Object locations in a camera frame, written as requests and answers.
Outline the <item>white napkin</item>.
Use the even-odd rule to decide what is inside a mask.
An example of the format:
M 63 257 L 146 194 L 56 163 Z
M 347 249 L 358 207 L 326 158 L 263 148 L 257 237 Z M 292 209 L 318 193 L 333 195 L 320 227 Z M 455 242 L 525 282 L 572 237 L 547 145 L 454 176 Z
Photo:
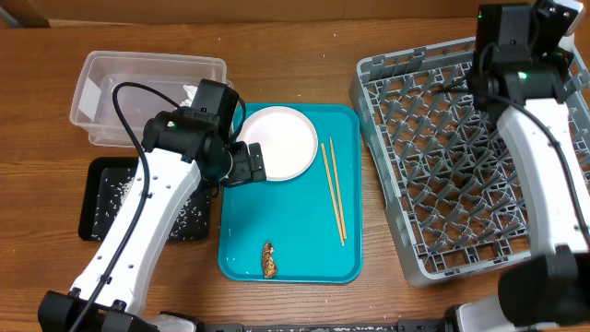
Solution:
M 198 87 L 192 85 L 183 85 L 183 89 L 186 93 L 186 99 L 184 101 L 181 101 L 180 105 L 191 107 L 195 99 L 195 94 L 197 93 Z

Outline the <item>brown food scrap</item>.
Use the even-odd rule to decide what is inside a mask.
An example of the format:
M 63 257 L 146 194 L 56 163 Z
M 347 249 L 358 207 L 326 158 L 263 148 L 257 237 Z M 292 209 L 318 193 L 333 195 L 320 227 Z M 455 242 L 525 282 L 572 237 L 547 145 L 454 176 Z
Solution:
M 272 279 L 277 275 L 277 264 L 273 258 L 272 243 L 265 243 L 262 254 L 262 269 L 265 279 Z

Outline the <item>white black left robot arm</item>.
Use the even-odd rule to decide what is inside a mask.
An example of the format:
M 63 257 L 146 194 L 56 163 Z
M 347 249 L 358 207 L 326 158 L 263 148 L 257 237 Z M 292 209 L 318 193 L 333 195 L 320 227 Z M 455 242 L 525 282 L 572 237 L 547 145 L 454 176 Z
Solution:
M 162 312 L 143 318 L 148 287 L 174 221 L 200 189 L 265 179 L 259 144 L 238 141 L 235 109 L 182 107 L 147 121 L 132 139 L 139 159 L 132 185 L 98 252 L 67 294 L 48 291 L 44 331 L 196 331 L 198 322 Z

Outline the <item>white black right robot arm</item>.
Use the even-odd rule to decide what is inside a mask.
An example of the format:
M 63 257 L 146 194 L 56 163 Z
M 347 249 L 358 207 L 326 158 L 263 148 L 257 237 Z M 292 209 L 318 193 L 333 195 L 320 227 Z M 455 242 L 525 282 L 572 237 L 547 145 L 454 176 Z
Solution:
M 589 193 L 572 146 L 559 71 L 492 65 L 470 85 L 497 118 L 513 159 L 531 257 L 502 273 L 498 290 L 448 314 L 458 331 L 536 331 L 589 320 Z

